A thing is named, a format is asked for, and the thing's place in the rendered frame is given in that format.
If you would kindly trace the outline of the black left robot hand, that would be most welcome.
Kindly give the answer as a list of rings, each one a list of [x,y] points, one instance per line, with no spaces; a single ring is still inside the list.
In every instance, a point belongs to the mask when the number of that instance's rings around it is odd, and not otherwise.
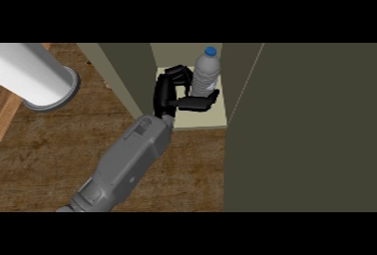
[[[190,95],[193,71],[188,66],[176,65],[160,74],[154,91],[154,113],[159,118],[176,116],[176,111],[203,113],[216,103],[219,89],[206,97]]]

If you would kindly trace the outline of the clear blue-capped water bottle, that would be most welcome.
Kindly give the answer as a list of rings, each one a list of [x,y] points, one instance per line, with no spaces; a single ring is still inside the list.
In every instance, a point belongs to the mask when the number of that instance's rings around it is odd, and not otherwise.
[[[216,47],[204,48],[194,64],[191,94],[196,97],[207,97],[216,86],[221,71],[221,63],[216,55]]]

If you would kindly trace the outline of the olive cabinet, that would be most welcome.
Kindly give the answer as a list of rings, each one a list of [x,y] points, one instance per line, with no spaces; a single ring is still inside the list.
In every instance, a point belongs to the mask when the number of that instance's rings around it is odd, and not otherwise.
[[[204,48],[221,59],[216,103],[206,113],[178,112],[176,130],[228,128],[262,52],[262,43],[79,43],[132,116],[154,111],[156,80],[166,68],[194,67]]]

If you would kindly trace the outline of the dark olive cabinet door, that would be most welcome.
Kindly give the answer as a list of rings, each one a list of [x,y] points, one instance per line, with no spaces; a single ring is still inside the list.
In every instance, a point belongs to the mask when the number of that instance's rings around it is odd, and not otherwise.
[[[225,137],[228,211],[377,211],[377,44],[268,44]]]

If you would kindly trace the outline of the white cylinder with grey rim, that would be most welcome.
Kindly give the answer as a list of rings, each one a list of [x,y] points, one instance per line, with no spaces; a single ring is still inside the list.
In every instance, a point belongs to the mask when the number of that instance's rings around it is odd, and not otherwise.
[[[82,79],[40,43],[0,43],[0,85],[36,112],[60,109],[80,90]]]

